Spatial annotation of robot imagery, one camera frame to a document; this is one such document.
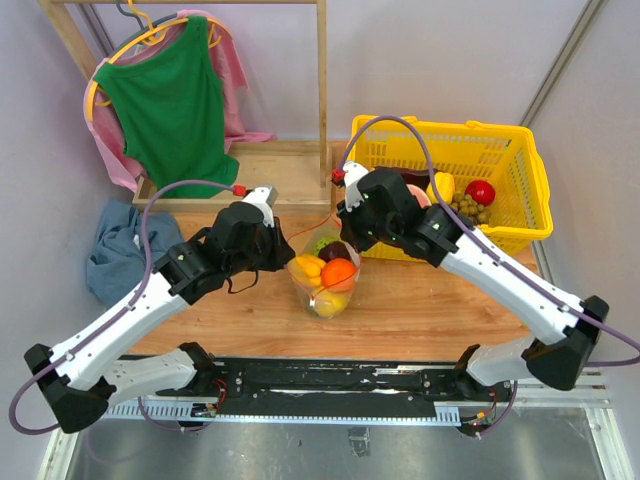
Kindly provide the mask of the dark purple toy plum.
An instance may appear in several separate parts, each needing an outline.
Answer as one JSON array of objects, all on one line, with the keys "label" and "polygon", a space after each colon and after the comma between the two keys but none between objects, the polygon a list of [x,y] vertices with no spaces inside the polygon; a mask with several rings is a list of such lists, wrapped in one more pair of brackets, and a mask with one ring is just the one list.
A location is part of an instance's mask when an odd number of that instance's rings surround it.
[{"label": "dark purple toy plum", "polygon": [[326,263],[335,259],[351,260],[351,254],[342,241],[333,241],[325,245],[319,250],[318,257]]}]

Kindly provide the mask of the yellow toy bell pepper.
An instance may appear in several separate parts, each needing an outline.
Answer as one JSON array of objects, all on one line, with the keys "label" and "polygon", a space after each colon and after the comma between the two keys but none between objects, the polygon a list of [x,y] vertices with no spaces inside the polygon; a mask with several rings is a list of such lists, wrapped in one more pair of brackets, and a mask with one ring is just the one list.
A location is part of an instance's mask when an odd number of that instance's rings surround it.
[{"label": "yellow toy bell pepper", "polygon": [[322,271],[326,262],[312,254],[302,254],[294,259],[293,276],[301,284],[308,287],[322,285]]}]

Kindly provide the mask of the orange toy tangerine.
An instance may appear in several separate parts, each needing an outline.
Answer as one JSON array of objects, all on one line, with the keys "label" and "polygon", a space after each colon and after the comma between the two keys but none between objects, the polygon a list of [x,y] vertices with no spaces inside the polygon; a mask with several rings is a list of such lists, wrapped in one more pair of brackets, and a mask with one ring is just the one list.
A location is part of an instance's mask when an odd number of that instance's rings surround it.
[{"label": "orange toy tangerine", "polygon": [[344,259],[335,259],[326,264],[322,271],[322,285],[332,292],[344,293],[355,288],[358,267]]}]

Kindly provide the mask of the clear zip top bag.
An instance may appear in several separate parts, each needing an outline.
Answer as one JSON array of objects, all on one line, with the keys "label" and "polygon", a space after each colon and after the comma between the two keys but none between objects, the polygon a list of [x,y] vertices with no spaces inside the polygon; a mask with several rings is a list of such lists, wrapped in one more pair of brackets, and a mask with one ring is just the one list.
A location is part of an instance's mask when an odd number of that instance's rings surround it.
[{"label": "clear zip top bag", "polygon": [[302,306],[320,319],[342,313],[359,282],[361,255],[341,238],[341,228],[331,214],[287,239],[295,253],[287,272]]}]

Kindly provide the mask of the yellow toy lemon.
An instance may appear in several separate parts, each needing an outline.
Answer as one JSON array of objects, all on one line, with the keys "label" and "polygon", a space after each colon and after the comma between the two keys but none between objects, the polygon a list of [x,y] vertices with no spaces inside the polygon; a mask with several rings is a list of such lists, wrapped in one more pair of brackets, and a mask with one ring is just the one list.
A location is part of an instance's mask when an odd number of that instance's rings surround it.
[{"label": "yellow toy lemon", "polygon": [[341,313],[348,305],[350,295],[323,290],[314,297],[312,307],[315,314],[321,318],[331,318]]}]

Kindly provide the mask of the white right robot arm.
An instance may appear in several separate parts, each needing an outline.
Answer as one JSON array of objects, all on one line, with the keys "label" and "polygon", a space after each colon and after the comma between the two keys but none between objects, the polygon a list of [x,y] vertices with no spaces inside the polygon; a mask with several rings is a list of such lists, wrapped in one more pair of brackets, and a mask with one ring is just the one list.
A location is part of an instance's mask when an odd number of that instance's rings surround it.
[{"label": "white right robot arm", "polygon": [[532,273],[493,244],[466,217],[442,204],[420,205],[397,171],[368,171],[347,162],[333,173],[344,188],[337,205],[341,238],[366,252],[378,244],[403,251],[465,279],[524,322],[531,334],[500,345],[472,345],[453,375],[455,392],[474,400],[502,381],[535,378],[560,391],[574,388],[598,341],[608,304],[581,299]]}]

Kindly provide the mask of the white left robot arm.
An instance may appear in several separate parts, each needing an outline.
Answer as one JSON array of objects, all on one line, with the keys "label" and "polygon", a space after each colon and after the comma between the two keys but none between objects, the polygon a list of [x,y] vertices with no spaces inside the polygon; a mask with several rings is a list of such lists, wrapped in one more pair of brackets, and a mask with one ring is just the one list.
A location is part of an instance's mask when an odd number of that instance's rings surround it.
[{"label": "white left robot arm", "polygon": [[123,401],[164,391],[200,396],[213,386],[212,357],[196,342],[131,362],[121,356],[157,325],[220,289],[234,275],[283,269],[294,257],[264,200],[245,198],[213,225],[168,249],[151,274],[109,311],[54,347],[36,344],[25,361],[57,426],[76,433]]}]

